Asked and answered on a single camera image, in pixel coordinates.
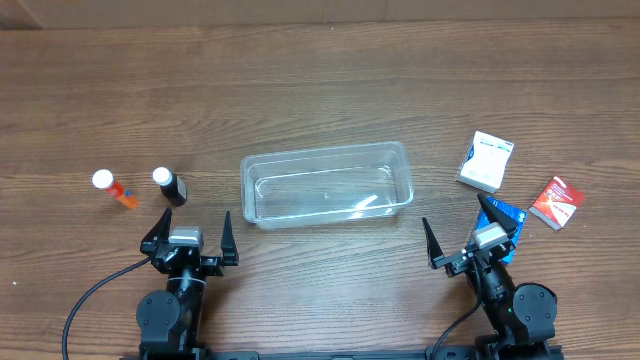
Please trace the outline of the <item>clear plastic container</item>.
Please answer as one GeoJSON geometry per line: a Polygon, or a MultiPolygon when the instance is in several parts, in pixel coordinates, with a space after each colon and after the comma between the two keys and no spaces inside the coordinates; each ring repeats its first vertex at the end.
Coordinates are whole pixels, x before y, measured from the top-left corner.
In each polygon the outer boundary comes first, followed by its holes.
{"type": "Polygon", "coordinates": [[[243,216],[263,230],[393,216],[414,199],[395,141],[250,155],[240,173],[243,216]]]}

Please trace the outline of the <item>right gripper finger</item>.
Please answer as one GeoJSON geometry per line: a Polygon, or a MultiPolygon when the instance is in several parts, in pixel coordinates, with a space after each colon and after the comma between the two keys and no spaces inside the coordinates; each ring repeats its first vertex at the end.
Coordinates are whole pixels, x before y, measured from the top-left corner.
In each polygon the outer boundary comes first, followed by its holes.
{"type": "Polygon", "coordinates": [[[422,223],[427,241],[427,254],[430,267],[437,269],[441,267],[442,260],[445,256],[426,217],[422,218],[422,223]]]}
{"type": "Polygon", "coordinates": [[[498,222],[507,234],[516,233],[518,223],[513,218],[496,207],[484,194],[478,193],[477,198],[490,223],[498,222]]]}

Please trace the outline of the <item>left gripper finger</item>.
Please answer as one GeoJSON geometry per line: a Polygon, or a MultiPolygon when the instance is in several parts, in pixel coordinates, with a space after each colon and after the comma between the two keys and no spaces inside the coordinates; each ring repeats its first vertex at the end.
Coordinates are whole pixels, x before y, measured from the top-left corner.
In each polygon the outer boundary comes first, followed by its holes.
{"type": "Polygon", "coordinates": [[[170,226],[172,218],[172,209],[166,208],[158,222],[143,237],[141,244],[152,244],[154,242],[166,242],[169,238],[170,226]]]}
{"type": "Polygon", "coordinates": [[[222,251],[222,264],[224,266],[237,266],[239,263],[239,254],[233,235],[231,213],[229,211],[225,214],[220,248],[222,251]]]}

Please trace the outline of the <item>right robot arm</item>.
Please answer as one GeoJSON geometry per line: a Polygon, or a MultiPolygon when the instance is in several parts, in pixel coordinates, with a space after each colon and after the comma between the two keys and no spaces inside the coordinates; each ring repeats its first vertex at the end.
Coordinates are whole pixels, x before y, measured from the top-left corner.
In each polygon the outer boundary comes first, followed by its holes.
{"type": "Polygon", "coordinates": [[[555,336],[556,294],[538,283],[513,283],[502,259],[515,248],[518,223],[485,195],[479,193],[477,198],[488,224],[475,230],[467,245],[450,256],[443,253],[428,220],[422,219],[430,267],[443,268],[450,278],[465,275],[475,292],[473,308],[426,349],[426,357],[447,359],[453,352],[460,359],[562,359],[561,348],[548,344],[555,336]],[[494,332],[478,336],[472,345],[444,346],[449,334],[478,309],[485,312],[494,332]]]}

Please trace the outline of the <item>black bottle white cap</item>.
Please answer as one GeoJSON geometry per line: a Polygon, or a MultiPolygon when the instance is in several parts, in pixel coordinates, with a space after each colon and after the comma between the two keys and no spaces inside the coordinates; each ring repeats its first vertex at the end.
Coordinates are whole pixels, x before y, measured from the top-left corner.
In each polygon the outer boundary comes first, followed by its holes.
{"type": "Polygon", "coordinates": [[[158,167],[152,172],[152,178],[172,205],[180,207],[187,202],[186,184],[174,172],[166,167],[158,167]]]}

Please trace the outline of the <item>red medicine box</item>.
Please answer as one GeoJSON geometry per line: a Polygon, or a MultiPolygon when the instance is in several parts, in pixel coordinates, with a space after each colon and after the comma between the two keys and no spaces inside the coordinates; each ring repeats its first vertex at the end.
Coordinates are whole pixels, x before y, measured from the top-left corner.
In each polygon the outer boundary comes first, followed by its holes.
{"type": "Polygon", "coordinates": [[[562,178],[554,176],[535,199],[529,211],[554,230],[561,230],[585,199],[585,195],[562,178]]]}

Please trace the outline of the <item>orange pill bottle white cap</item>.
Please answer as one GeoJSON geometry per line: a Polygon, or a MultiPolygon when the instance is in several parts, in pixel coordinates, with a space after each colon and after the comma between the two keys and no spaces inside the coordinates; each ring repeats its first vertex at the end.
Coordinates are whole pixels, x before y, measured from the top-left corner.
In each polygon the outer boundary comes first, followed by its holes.
{"type": "Polygon", "coordinates": [[[97,189],[104,190],[129,209],[134,209],[139,205],[138,198],[118,182],[108,169],[97,170],[92,176],[92,184],[97,189]]]}

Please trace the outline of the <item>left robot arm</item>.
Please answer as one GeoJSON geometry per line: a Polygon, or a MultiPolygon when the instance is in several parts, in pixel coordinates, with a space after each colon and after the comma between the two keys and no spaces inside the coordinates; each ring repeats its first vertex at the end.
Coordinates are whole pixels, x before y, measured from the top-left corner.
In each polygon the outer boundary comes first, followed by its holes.
{"type": "Polygon", "coordinates": [[[172,210],[141,240],[140,252],[167,276],[166,288],[148,293],[139,303],[136,321],[141,329],[141,359],[211,359],[211,351],[198,340],[204,295],[209,277],[239,263],[231,215],[224,219],[220,256],[202,253],[204,240],[198,227],[171,226],[172,210]]]}

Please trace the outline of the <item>white medicine box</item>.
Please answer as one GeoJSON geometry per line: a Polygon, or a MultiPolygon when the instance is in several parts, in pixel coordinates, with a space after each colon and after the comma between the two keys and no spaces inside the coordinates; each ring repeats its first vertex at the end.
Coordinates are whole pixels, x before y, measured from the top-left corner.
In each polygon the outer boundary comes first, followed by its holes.
{"type": "Polygon", "coordinates": [[[502,184],[514,144],[476,131],[461,163],[456,180],[488,193],[502,184]]]}

